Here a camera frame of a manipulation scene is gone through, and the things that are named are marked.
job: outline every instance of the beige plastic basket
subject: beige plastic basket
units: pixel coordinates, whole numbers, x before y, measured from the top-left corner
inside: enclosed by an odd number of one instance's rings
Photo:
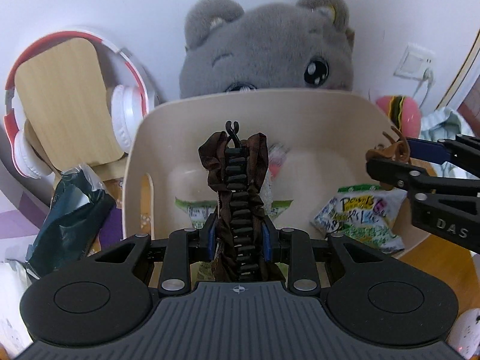
[[[176,198],[216,199],[207,186],[198,147],[215,131],[224,130],[227,120],[239,122],[241,139],[262,132],[268,143],[291,149],[274,181],[273,197],[293,203],[275,225],[305,230],[312,238],[319,238],[320,232],[310,220],[339,187],[372,183],[365,171],[366,151],[389,144],[382,136],[390,131],[387,117],[348,92],[261,90],[162,104],[139,127],[129,156],[123,190],[124,236],[140,232],[145,174],[151,181],[153,239],[191,226],[189,216],[175,206]],[[405,204],[394,232],[403,237],[406,251],[428,235],[410,224]]]

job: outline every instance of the bear eye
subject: bear eye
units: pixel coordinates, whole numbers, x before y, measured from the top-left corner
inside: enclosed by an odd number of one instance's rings
[[[247,82],[236,82],[231,84],[225,92],[249,92],[255,90],[255,86],[247,83]]]
[[[303,78],[308,85],[318,88],[328,78],[327,61],[320,57],[312,59],[305,69]]]

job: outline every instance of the headphone headband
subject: headphone headband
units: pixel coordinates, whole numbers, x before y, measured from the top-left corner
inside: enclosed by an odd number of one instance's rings
[[[37,39],[30,46],[28,46],[17,58],[10,70],[7,82],[5,84],[6,115],[4,116],[3,120],[5,124],[5,131],[10,142],[13,164],[21,175],[27,176],[19,169],[14,156],[15,136],[20,130],[18,127],[18,123],[15,119],[14,109],[12,107],[12,99],[14,97],[15,91],[15,73],[17,72],[18,67],[20,67],[23,62],[26,62],[29,59],[35,57],[36,55],[71,38],[84,38],[92,43],[102,44],[109,50],[114,52],[116,55],[119,55],[125,61],[126,67],[133,75],[133,78],[135,79],[135,82],[140,89],[140,96],[142,98],[142,116],[145,117],[155,107],[157,95],[155,94],[154,86],[148,79],[142,65],[125,48],[119,47],[119,43],[112,42],[110,37],[107,38],[105,36],[102,36],[97,30],[91,30],[89,28],[72,28],[52,32]]]

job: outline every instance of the headphones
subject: headphones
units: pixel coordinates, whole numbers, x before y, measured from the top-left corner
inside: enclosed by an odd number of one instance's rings
[[[5,85],[6,115],[3,118],[5,131],[11,147],[13,164],[24,177],[39,179],[52,173],[50,167],[40,159],[28,143],[25,132],[15,119],[12,99],[15,91],[15,73],[18,67],[41,52],[71,38],[84,38],[93,44],[102,44],[121,57],[135,79],[136,86],[117,85],[111,96],[111,117],[115,138],[121,149],[128,153],[133,144],[138,126],[143,118],[158,105],[158,98],[152,82],[142,65],[125,48],[118,47],[98,31],[90,29],[69,29],[50,33],[37,39],[27,47],[15,61]]]

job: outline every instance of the bear eyebrow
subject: bear eyebrow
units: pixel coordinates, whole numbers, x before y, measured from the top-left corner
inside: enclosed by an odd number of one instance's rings
[[[220,60],[224,58],[228,58],[229,56],[233,56],[231,52],[226,52],[225,54],[220,54],[219,56],[215,57],[215,59],[212,61],[212,67],[215,66],[215,64]]]

